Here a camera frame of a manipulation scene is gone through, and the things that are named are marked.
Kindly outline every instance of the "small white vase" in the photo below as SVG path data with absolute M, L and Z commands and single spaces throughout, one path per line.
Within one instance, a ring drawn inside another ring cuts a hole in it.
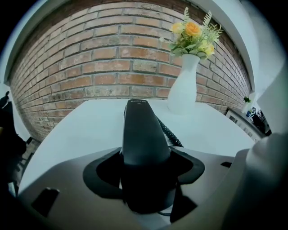
M 177 115 L 193 113 L 197 88 L 196 69 L 200 58 L 192 54 L 182 56 L 182 69 L 168 95 L 168 108 Z
M 251 109 L 251 103 L 245 103 L 241 112 L 246 114 L 249 109 Z

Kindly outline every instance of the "white vase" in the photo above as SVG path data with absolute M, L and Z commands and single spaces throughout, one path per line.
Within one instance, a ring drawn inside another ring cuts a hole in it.
M 200 58 L 192 54 L 182 56 L 182 69 L 168 95 L 168 108 L 177 115 L 193 113 L 197 88 L 196 68 Z
M 241 112 L 246 114 L 249 109 L 251 109 L 251 103 L 245 103 Z

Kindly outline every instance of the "potted plant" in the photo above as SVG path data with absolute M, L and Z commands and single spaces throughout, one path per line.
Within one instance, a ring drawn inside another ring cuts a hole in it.
M 172 25 L 170 31 L 176 41 L 160 38 L 161 42 L 170 43 L 171 53 L 182 56 L 182 69 L 168 95 L 168 107 L 178 115 L 191 114 L 196 101 L 196 69 L 200 59 L 207 59 L 214 54 L 214 43 L 219 41 L 221 26 L 217 28 L 210 20 L 209 11 L 204 17 L 203 25 L 191 22 L 188 7 L 184 11 L 184 21 Z
M 246 114 L 251 108 L 251 99 L 249 97 L 244 97 L 243 100 L 245 101 L 245 105 L 243 106 L 241 112 Z

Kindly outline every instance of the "tabletop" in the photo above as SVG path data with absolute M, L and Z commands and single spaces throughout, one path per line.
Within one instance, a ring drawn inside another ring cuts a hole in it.
M 41 143 L 22 177 L 19 193 L 54 165 L 122 146 L 123 112 L 128 99 L 89 100 L 67 115 Z M 191 115 L 174 115 L 166 100 L 147 100 L 155 115 L 184 148 L 235 156 L 254 141 L 234 122 L 204 103 Z

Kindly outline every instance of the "brick wall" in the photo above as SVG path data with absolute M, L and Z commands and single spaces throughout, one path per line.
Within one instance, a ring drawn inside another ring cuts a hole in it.
M 63 117 L 95 98 L 167 98 L 181 67 L 163 36 L 172 23 L 204 12 L 180 0 L 107 3 L 71 1 L 32 32 L 19 53 L 10 86 L 32 137 L 43 140 Z M 251 86 L 233 42 L 223 33 L 215 55 L 197 68 L 197 101 L 226 112 L 241 108 Z

